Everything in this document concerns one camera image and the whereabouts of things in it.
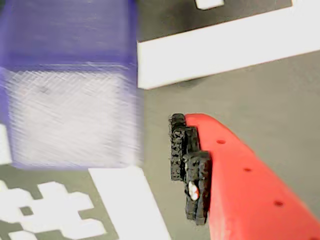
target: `black tile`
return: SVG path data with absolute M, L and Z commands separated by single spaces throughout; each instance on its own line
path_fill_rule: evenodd
M 292 6 L 291 0 L 225 0 L 223 6 L 200 10 L 194 0 L 137 2 L 142 42 Z

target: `black tread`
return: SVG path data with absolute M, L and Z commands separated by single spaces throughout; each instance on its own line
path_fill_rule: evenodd
M 210 207 L 212 160 L 210 153 L 201 151 L 198 130 L 187 126 L 185 116 L 173 114 L 169 119 L 171 140 L 171 180 L 183 181 L 186 195 L 186 218 L 204 225 Z M 188 184 L 193 182 L 199 198 L 192 200 Z
M 207 221 L 211 191 L 211 157 L 206 151 L 190 152 L 183 156 L 187 164 L 185 174 L 186 205 L 185 213 L 196 225 L 204 225 Z M 199 198 L 193 201 L 188 193 L 188 183 L 194 182 L 199 189 Z
M 177 113 L 169 119 L 171 140 L 171 180 L 183 181 L 184 165 L 182 157 L 185 154 L 186 119 L 183 114 Z
M 198 131 L 195 126 L 188 126 L 185 128 L 185 138 L 187 153 L 200 151 Z

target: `blurry purple block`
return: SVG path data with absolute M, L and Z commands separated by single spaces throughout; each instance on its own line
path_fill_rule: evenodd
M 0 121 L 14 166 L 140 165 L 134 0 L 12 0 L 6 7 Z

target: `white square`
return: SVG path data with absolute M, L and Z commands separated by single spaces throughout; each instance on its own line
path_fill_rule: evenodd
M 195 0 L 196 7 L 201 10 L 213 9 L 225 4 L 224 0 Z

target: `red robot part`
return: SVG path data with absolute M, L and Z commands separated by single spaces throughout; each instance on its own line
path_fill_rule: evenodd
M 186 114 L 212 158 L 211 240 L 320 240 L 306 205 L 228 128 L 205 114 Z

